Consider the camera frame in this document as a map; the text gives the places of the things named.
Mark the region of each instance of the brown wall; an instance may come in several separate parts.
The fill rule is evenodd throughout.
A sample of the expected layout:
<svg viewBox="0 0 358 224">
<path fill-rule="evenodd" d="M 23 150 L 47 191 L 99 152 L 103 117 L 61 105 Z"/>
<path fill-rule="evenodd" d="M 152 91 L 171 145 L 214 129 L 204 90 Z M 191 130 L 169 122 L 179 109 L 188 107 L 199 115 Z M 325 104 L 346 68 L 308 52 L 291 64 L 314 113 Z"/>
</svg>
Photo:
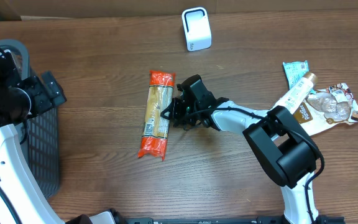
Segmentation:
<svg viewBox="0 0 358 224">
<path fill-rule="evenodd" d="M 0 0 L 20 16 L 114 17 L 181 14 L 203 6 L 209 13 L 358 8 L 358 0 Z"/>
</svg>

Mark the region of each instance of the snack bag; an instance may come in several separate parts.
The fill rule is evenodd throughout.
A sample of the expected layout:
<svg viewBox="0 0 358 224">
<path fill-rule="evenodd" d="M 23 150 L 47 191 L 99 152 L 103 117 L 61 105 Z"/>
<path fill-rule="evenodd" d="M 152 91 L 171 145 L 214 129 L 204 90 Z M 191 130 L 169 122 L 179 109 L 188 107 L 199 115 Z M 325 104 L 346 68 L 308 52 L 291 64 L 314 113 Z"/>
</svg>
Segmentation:
<svg viewBox="0 0 358 224">
<path fill-rule="evenodd" d="M 339 123 L 357 123 L 358 105 L 346 83 L 339 83 L 310 94 L 293 115 L 311 136 Z"/>
<path fill-rule="evenodd" d="M 165 159 L 169 120 L 160 117 L 161 111 L 172 101 L 175 73 L 150 71 L 149 97 L 145 115 L 142 145 L 137 156 L 146 154 Z"/>
</svg>

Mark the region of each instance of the wooden table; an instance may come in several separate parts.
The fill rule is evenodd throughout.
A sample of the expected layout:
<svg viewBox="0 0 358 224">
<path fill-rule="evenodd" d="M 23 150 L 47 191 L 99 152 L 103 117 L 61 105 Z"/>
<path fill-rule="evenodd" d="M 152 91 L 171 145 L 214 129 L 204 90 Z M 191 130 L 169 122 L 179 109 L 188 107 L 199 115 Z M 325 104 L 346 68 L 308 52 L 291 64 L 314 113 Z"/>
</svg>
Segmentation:
<svg viewBox="0 0 358 224">
<path fill-rule="evenodd" d="M 149 70 L 200 74 L 215 96 L 268 109 L 287 90 L 282 62 L 308 60 L 317 88 L 346 82 L 358 102 L 358 10 L 210 15 L 213 44 L 187 52 L 180 16 L 0 22 L 37 72 L 65 90 L 62 183 L 49 200 L 63 219 L 116 208 L 125 217 L 281 215 L 283 199 L 241 136 L 171 129 L 167 158 L 137 158 Z M 314 182 L 321 214 L 358 223 L 358 124 L 313 139 L 326 158 Z"/>
</svg>

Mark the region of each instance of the brown label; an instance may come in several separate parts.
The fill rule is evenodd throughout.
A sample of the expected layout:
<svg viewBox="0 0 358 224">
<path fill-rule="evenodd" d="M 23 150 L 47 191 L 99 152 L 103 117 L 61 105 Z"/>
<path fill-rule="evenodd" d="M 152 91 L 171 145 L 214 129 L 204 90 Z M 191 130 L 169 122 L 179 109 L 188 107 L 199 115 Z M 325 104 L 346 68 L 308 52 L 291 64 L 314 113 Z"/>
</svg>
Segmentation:
<svg viewBox="0 0 358 224">
<path fill-rule="evenodd" d="M 299 108 L 296 109 L 293 116 L 300 124 L 313 120 L 313 117 L 311 116 L 310 111 L 308 110 L 308 107 L 306 106 L 305 102 L 301 103 Z"/>
</svg>

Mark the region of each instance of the crumpled plastic wrapper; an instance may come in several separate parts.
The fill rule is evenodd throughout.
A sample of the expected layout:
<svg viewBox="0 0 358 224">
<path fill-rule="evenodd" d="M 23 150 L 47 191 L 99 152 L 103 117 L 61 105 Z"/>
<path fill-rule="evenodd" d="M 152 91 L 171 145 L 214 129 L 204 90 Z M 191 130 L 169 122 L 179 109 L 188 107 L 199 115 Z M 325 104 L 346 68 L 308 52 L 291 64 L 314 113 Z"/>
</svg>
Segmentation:
<svg viewBox="0 0 358 224">
<path fill-rule="evenodd" d="M 358 122 L 358 104 L 345 83 L 316 90 L 294 113 L 294 117 L 309 134 L 317 134 L 337 124 Z"/>
</svg>

